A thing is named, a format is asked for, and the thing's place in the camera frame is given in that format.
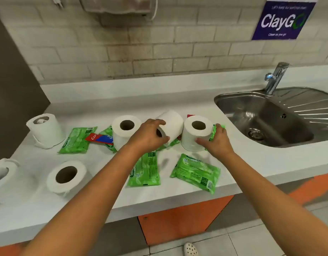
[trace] human arm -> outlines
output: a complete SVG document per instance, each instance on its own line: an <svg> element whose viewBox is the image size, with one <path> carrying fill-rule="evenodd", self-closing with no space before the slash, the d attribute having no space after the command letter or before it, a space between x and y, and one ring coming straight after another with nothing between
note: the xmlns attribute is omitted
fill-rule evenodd
<svg viewBox="0 0 328 256"><path fill-rule="evenodd" d="M158 137L165 121L149 119L29 243L21 256L87 255L138 159L170 137Z"/></svg>
<svg viewBox="0 0 328 256"><path fill-rule="evenodd" d="M328 227L238 156L226 129L217 125L212 142L196 142L229 170L286 255L328 256Z"/></svg>

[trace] forearm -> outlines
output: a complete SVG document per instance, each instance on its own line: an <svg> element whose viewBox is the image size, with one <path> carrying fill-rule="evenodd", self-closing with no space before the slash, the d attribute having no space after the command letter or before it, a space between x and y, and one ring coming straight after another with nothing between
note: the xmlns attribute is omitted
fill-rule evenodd
<svg viewBox="0 0 328 256"><path fill-rule="evenodd" d="M238 155L223 159L243 193L288 255L328 255L328 227Z"/></svg>
<svg viewBox="0 0 328 256"><path fill-rule="evenodd" d="M41 230L22 255L86 255L139 157L125 145Z"/></svg>

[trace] white brick wall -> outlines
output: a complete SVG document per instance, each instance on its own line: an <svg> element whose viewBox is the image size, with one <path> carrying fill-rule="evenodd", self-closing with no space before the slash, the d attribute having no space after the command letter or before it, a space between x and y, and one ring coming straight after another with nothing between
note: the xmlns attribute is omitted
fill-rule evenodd
<svg viewBox="0 0 328 256"><path fill-rule="evenodd" d="M41 84L328 63L328 0L296 41L251 41L266 0L159 0L141 15L89 14L78 0L0 0L0 18Z"/></svg>

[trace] sink drain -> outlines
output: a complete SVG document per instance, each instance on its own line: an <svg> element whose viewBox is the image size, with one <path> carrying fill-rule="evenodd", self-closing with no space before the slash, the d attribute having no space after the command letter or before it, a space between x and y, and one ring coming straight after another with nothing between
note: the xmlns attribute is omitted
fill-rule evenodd
<svg viewBox="0 0 328 256"><path fill-rule="evenodd" d="M264 134L260 130L251 130L248 132L248 135L250 138L252 138L255 141L261 141L264 140Z"/></svg>

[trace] human hand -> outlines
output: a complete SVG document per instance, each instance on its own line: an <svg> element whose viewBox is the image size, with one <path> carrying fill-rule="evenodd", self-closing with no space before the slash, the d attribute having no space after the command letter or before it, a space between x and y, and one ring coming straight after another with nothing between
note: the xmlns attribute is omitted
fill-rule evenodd
<svg viewBox="0 0 328 256"><path fill-rule="evenodd" d="M165 125L162 119L148 119L141 124L140 128L132 135L127 145L132 146L139 152L140 156L145 153L153 152L170 140L170 137L159 137L157 128Z"/></svg>
<svg viewBox="0 0 328 256"><path fill-rule="evenodd" d="M227 130L222 128L220 124L216 124L216 133L212 141L196 138L196 143L204 146L213 157L219 159L221 162L229 155L234 154L234 150L227 136Z"/></svg>

